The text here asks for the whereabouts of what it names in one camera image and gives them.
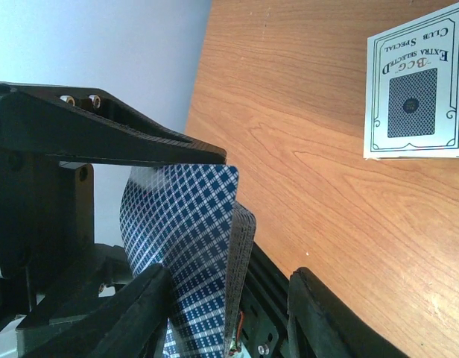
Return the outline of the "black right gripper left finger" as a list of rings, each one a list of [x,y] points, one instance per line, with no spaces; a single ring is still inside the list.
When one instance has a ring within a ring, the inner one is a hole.
[[[171,275],[147,267],[110,300],[25,357],[162,357]]]

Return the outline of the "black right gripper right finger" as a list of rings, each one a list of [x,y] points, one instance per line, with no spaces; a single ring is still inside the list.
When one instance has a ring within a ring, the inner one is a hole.
[[[287,331],[291,357],[407,356],[304,267],[289,280]]]

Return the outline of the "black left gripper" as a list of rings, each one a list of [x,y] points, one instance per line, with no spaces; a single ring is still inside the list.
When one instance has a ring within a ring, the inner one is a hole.
[[[102,89],[0,83],[0,328],[68,327],[130,281],[123,250],[94,241],[89,163],[226,158]]]

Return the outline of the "blue-backed card deck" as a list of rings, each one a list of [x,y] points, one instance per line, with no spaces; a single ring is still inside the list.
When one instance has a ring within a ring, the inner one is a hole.
[[[134,167],[120,229],[134,275],[159,263],[173,291],[164,357],[228,357],[238,350],[240,301],[256,232],[228,165]]]

